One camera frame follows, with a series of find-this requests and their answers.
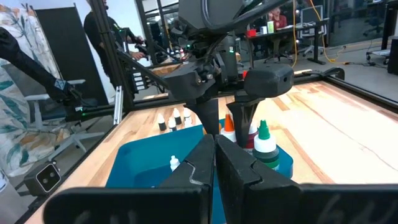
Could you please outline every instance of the white squeeze bottle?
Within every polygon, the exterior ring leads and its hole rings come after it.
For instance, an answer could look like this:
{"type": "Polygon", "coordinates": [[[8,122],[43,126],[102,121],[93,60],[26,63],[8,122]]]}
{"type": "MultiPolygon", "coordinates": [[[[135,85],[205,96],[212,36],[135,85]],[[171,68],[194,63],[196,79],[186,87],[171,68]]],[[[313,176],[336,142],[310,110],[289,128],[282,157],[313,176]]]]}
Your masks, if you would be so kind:
{"type": "Polygon", "coordinates": [[[175,156],[172,156],[172,159],[170,160],[170,168],[172,172],[180,165],[179,159],[177,159],[175,156]]]}

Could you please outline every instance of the computer monitor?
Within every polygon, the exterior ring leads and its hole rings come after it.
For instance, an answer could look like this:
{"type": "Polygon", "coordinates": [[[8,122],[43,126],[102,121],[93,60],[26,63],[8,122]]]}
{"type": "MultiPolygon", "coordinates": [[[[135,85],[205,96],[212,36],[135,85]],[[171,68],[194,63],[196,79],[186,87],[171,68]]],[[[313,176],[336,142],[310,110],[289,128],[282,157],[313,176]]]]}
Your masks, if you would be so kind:
{"type": "MultiPolygon", "coordinates": [[[[323,19],[323,6],[315,6],[320,19],[323,19]]],[[[313,7],[308,7],[301,10],[301,23],[309,23],[309,22],[318,22],[319,18],[316,12],[313,10],[313,7]]]]}

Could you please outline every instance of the person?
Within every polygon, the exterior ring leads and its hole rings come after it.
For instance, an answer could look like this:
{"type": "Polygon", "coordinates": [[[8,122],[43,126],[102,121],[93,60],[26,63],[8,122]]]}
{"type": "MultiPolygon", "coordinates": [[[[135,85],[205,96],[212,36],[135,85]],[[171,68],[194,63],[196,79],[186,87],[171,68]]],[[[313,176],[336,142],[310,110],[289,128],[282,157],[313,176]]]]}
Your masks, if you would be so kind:
{"type": "MultiPolygon", "coordinates": [[[[287,26],[286,17],[280,14],[278,7],[268,13],[268,21],[274,21],[274,30],[287,26]]],[[[293,59],[291,51],[294,46],[294,39],[291,35],[273,35],[271,41],[274,44],[274,62],[278,62],[281,55],[285,55],[290,60],[293,59]]]]}
{"type": "MultiPolygon", "coordinates": [[[[105,6],[105,9],[108,10],[109,6],[107,5],[106,0],[103,0],[103,3],[104,3],[104,6],[105,6]]],[[[112,19],[111,17],[109,17],[109,16],[108,16],[108,21],[109,21],[109,25],[111,26],[111,31],[114,34],[118,34],[119,26],[116,23],[116,21],[114,19],[112,19]]],[[[108,59],[106,57],[104,43],[102,43],[100,32],[99,32],[98,27],[96,25],[95,17],[94,17],[94,14],[93,14],[92,10],[87,14],[87,16],[85,18],[85,21],[84,21],[84,24],[83,24],[83,27],[84,27],[84,30],[86,32],[86,35],[87,35],[88,39],[90,40],[90,42],[93,45],[94,49],[97,51],[97,54],[99,56],[99,59],[101,60],[101,64],[103,66],[105,74],[109,77],[113,87],[116,89],[116,83],[115,83],[114,78],[112,77],[111,68],[110,68],[108,59]]],[[[122,45],[122,43],[120,43],[121,38],[118,38],[118,36],[116,36],[116,40],[119,42],[120,45],[122,45]]],[[[127,37],[127,41],[130,44],[133,44],[133,42],[135,40],[132,40],[130,37],[127,37]]],[[[130,52],[130,56],[132,58],[136,59],[136,60],[140,60],[141,58],[145,57],[145,55],[142,52],[130,52]]]]}

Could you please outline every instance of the green bottle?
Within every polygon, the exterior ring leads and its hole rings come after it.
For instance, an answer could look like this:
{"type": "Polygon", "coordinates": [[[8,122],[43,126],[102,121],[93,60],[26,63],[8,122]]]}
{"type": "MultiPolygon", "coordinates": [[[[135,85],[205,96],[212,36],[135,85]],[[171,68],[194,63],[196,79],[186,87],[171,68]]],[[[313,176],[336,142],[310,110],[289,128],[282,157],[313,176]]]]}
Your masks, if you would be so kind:
{"type": "Polygon", "coordinates": [[[265,120],[260,122],[259,134],[254,137],[253,156],[271,169],[279,169],[279,150],[276,139],[270,134],[265,120]]]}

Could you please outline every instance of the green cap bottle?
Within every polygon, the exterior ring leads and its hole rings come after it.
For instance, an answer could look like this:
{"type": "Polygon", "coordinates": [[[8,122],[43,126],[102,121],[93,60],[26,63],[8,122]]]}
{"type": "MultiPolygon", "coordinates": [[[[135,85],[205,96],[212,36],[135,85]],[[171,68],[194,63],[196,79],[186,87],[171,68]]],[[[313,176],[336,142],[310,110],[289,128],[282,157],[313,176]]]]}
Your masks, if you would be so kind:
{"type": "Polygon", "coordinates": [[[267,140],[271,137],[269,134],[269,128],[267,125],[267,121],[261,120],[260,122],[260,128],[259,128],[259,139],[261,140],[267,140]]]}

